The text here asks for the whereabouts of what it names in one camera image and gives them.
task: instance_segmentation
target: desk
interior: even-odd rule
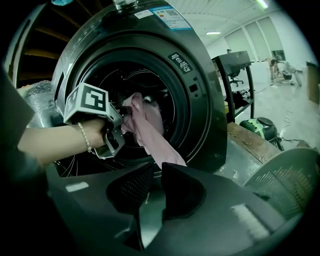
[[[228,123],[227,134],[225,164],[214,174],[231,179],[239,186],[281,152],[270,142],[234,122]]]

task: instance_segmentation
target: black shelf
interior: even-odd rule
[[[254,84],[252,80],[252,74],[250,70],[251,61],[247,51],[237,51],[224,55],[217,56],[212,59],[212,62],[215,62],[223,81],[225,93],[226,93],[226,102],[228,103],[229,112],[226,114],[226,119],[228,123],[235,122],[236,117],[240,115],[243,111],[251,106],[250,118],[254,118],[255,115],[255,93],[254,93]],[[241,69],[246,70],[249,81],[249,92],[250,100],[248,104],[239,108],[240,110],[236,111],[234,106],[234,98],[232,95],[231,84],[229,81],[229,76],[235,72],[238,72]]]

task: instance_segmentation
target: white marker cube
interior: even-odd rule
[[[108,92],[85,82],[79,83],[66,98],[63,122],[71,124],[71,117],[77,112],[109,116]]]

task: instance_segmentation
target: green power tool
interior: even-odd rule
[[[257,134],[266,141],[277,146],[281,151],[284,151],[284,147],[281,145],[281,138],[278,134],[275,124],[268,118],[258,117],[248,120],[243,120],[240,126],[247,130]]]

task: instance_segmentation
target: hand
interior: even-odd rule
[[[85,136],[87,137],[90,146],[95,149],[105,144],[102,129],[106,122],[103,119],[97,118],[82,123]]]

